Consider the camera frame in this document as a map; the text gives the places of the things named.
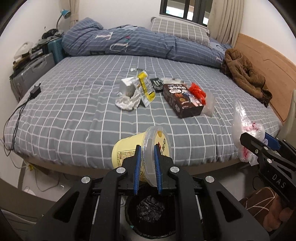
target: white cardboard box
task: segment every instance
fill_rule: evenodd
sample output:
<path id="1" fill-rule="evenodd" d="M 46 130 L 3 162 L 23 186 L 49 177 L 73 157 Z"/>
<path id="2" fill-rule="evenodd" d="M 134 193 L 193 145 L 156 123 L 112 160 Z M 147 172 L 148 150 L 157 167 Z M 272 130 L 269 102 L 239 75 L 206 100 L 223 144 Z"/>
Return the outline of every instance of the white cardboard box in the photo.
<path id="1" fill-rule="evenodd" d="M 120 86 L 119 86 L 119 91 L 128 97 L 132 97 L 135 93 L 135 86 L 133 85 L 131 79 L 134 77 L 130 78 L 125 78 L 120 81 Z"/>

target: gray checkered pillow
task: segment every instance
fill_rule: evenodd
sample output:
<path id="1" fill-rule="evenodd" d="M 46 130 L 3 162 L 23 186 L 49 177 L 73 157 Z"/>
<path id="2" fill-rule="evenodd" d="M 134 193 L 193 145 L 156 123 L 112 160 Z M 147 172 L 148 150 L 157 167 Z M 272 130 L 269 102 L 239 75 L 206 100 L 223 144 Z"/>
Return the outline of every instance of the gray checkered pillow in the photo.
<path id="1" fill-rule="evenodd" d="M 211 48 L 205 28 L 156 17 L 151 18 L 151 23 L 150 30 L 152 32 L 173 35 Z"/>

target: curtain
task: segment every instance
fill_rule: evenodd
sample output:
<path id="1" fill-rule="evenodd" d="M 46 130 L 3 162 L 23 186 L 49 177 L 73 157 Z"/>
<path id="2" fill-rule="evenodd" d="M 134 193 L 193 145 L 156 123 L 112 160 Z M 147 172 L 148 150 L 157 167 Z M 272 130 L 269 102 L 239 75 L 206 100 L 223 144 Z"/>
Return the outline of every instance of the curtain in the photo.
<path id="1" fill-rule="evenodd" d="M 73 27 L 79 20 L 79 0 L 68 0 L 70 1 L 70 28 Z"/>
<path id="2" fill-rule="evenodd" d="M 210 37 L 234 47 L 242 24 L 243 9 L 244 0 L 213 0 L 207 25 Z"/>

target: brown jacket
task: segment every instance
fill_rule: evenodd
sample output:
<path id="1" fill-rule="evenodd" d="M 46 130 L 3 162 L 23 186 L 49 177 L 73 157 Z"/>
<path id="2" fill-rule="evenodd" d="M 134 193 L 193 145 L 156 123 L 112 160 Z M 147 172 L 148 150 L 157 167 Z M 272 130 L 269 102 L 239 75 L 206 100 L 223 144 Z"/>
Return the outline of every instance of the brown jacket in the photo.
<path id="1" fill-rule="evenodd" d="M 230 77 L 240 88 L 255 97 L 266 107 L 272 99 L 265 78 L 254 68 L 250 60 L 237 49 L 228 49 L 221 72 Z"/>

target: plastic bag with pink contents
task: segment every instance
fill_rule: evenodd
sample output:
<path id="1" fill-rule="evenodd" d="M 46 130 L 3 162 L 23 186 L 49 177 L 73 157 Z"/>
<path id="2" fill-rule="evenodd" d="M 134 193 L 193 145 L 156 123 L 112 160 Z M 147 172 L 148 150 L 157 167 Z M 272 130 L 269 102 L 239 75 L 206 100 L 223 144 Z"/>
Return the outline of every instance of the plastic bag with pink contents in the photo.
<path id="1" fill-rule="evenodd" d="M 258 157 L 242 146 L 239 139 L 241 134 L 247 132 L 267 145 L 267 140 L 264 139 L 265 129 L 262 124 L 251 122 L 239 101 L 233 101 L 233 110 L 232 139 L 239 151 L 239 158 L 243 162 L 249 162 L 251 166 L 257 165 Z"/>

